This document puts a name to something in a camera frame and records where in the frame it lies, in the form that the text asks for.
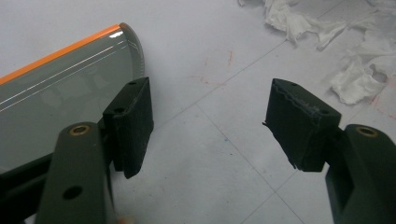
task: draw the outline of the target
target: red mark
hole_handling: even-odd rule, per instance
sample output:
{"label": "red mark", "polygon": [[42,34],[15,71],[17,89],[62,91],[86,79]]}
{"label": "red mark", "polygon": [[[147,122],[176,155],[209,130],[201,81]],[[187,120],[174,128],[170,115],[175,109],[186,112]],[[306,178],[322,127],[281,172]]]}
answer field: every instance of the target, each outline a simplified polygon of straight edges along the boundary
{"label": "red mark", "polygon": [[230,58],[228,59],[228,66],[231,65],[231,63],[233,62],[233,51],[230,51]]}

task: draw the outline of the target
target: white table surface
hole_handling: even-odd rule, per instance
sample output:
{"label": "white table surface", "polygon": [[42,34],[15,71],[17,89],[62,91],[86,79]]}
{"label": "white table surface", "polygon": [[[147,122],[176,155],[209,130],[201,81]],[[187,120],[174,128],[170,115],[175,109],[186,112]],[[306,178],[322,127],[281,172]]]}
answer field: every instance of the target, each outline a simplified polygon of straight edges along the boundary
{"label": "white table surface", "polygon": [[[320,20],[353,21],[364,0],[302,0]],[[379,106],[395,89],[343,105],[329,79],[362,32],[345,30],[323,51],[305,35],[297,47],[263,25],[252,0],[1,1],[0,77],[114,23],[138,34],[150,77],[155,131],[142,172],[113,174],[116,210],[138,223],[332,223],[325,172],[295,171],[262,126],[274,77],[296,82],[343,114],[396,141],[396,116]]]}

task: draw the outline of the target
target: screw hole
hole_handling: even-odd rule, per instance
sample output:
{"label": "screw hole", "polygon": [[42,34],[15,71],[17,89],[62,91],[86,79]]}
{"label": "screw hole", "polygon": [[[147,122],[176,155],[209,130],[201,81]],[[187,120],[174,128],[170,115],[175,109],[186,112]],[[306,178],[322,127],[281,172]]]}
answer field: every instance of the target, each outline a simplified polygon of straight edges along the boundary
{"label": "screw hole", "polygon": [[114,110],[114,112],[116,112],[117,114],[122,114],[123,112],[125,112],[124,108],[117,108]]}
{"label": "screw hole", "polygon": [[88,125],[78,125],[76,127],[73,127],[70,130],[70,134],[77,136],[77,135],[83,135],[84,133],[87,133],[90,130],[90,126]]}
{"label": "screw hole", "polygon": [[65,200],[73,200],[82,193],[82,187],[74,186],[64,191]]}
{"label": "screw hole", "polygon": [[366,137],[377,137],[378,136],[378,132],[371,128],[358,127],[358,128],[356,128],[356,130],[358,131],[358,133],[360,133]]}

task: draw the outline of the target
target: brass screw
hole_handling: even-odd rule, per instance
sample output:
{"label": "brass screw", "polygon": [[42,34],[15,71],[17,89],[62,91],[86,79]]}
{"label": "brass screw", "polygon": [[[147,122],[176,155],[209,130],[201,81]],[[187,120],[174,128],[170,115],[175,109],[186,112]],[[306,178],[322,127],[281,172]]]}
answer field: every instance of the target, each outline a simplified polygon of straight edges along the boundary
{"label": "brass screw", "polygon": [[89,131],[90,131],[90,126],[84,124],[84,125],[78,125],[76,127],[73,127],[69,131],[69,133],[73,136],[79,136],[79,135],[83,135]]}
{"label": "brass screw", "polygon": [[366,137],[377,137],[378,136],[378,132],[376,130],[373,130],[371,128],[367,128],[367,127],[357,127],[356,131],[358,131],[358,133],[366,136]]}

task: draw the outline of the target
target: white tissue paper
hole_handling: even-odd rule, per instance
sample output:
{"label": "white tissue paper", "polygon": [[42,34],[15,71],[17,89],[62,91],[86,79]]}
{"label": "white tissue paper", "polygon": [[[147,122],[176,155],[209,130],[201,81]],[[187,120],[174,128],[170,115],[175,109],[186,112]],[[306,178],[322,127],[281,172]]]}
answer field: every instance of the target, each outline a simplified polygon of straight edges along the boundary
{"label": "white tissue paper", "polygon": [[318,35],[318,49],[325,49],[329,43],[347,26],[344,21],[318,21],[300,12],[292,12],[291,6],[298,4],[296,0],[263,0],[265,3],[265,23],[277,30],[285,31],[287,39],[297,43],[297,39],[305,32]]}
{"label": "white tissue paper", "polygon": [[331,81],[341,102],[348,105],[379,94],[396,76],[396,10],[371,13],[351,27],[365,30],[364,41],[349,51],[349,67]]}

